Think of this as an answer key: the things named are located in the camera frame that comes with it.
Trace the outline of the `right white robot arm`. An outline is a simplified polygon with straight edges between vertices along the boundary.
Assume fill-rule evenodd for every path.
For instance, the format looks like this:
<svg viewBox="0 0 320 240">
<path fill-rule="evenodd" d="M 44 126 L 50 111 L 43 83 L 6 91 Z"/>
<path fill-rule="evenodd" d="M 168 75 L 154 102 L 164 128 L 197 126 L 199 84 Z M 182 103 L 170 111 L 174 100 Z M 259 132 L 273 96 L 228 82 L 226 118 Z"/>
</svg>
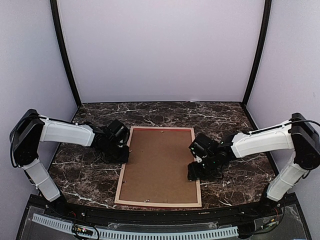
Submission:
<svg viewBox="0 0 320 240">
<path fill-rule="evenodd" d="M 268 184 L 260 202 L 255 205 L 255 213 L 266 217 L 289 189 L 320 166 L 320 135 L 314 128 L 318 125 L 297 112 L 280 124 L 226 135 L 221 141 L 200 133 L 188 147 L 195 161 L 187 166 L 187 178 L 189 181 L 204 180 L 235 159 L 292 150 L 284 168 Z"/>
</svg>

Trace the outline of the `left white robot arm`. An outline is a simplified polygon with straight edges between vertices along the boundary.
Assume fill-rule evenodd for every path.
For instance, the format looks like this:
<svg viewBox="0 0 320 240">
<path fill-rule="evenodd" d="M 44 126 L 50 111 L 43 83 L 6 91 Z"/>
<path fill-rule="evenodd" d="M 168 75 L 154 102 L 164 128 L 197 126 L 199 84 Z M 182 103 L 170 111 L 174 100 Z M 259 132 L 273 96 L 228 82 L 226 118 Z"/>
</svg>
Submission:
<svg viewBox="0 0 320 240">
<path fill-rule="evenodd" d="M 89 121 L 78 123 L 51 118 L 30 108 L 9 134 L 10 163 L 13 168 L 24 171 L 58 217 L 67 218 L 71 208 L 62 200 L 62 191 L 42 163 L 39 146 L 77 145 L 97 150 L 111 163 L 125 164 L 129 160 L 130 136 L 130 130 L 118 119 L 109 125 L 96 126 Z"/>
</svg>

